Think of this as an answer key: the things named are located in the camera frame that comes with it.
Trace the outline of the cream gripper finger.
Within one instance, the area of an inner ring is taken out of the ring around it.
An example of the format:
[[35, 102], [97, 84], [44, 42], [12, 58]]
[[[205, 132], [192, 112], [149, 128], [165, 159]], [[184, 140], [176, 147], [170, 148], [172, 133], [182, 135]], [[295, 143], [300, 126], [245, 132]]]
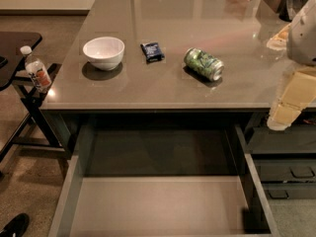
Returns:
[[286, 50], [287, 37], [290, 25], [283, 27], [277, 34], [267, 42], [267, 48], [272, 50]]
[[285, 72], [277, 86], [267, 126], [271, 130], [285, 130], [301, 112], [316, 99], [316, 69], [302, 66]]

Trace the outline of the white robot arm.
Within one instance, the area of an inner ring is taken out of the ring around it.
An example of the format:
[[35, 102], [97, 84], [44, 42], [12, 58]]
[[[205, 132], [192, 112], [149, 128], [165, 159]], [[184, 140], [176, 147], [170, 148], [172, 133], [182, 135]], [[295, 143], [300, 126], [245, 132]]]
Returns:
[[308, 0], [283, 30], [294, 64], [282, 73], [270, 108], [267, 126], [275, 131], [290, 127], [316, 99], [316, 0]]

